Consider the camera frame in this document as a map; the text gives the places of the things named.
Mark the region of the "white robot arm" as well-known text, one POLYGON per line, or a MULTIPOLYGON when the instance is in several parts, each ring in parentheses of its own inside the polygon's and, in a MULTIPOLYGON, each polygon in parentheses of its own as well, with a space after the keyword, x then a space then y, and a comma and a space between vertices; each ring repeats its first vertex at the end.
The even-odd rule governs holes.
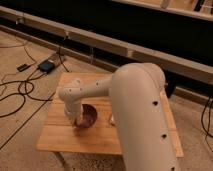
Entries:
POLYGON ((75 79, 58 95, 73 124, 83 98, 110 98, 126 171, 181 171, 160 98, 164 85, 158 65, 131 63, 87 85, 75 79))

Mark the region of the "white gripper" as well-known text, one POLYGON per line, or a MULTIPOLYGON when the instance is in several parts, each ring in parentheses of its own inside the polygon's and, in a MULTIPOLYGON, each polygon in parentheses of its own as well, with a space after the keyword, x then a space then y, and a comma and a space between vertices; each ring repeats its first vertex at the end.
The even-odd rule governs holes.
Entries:
POLYGON ((66 103, 64 111, 70 123, 74 125, 76 119, 80 117, 83 112, 82 103, 80 101, 73 102, 73 103, 66 103))

